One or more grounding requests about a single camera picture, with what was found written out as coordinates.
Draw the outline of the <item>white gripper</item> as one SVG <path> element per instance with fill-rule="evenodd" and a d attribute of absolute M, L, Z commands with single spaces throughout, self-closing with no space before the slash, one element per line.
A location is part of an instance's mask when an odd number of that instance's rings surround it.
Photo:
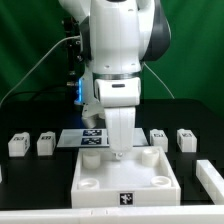
<path fill-rule="evenodd" d="M 132 150 L 136 109 L 134 107 L 105 108 L 105 122 L 110 150 L 116 158 Z"/>

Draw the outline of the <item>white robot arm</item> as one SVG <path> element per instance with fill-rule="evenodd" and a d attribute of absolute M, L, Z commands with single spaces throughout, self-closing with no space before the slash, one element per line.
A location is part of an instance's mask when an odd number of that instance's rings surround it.
<path fill-rule="evenodd" d="M 82 119 L 105 119 L 109 149 L 118 158 L 133 148 L 143 63 L 169 48 L 171 31 L 161 0 L 58 0 L 78 22 L 84 57 Z"/>

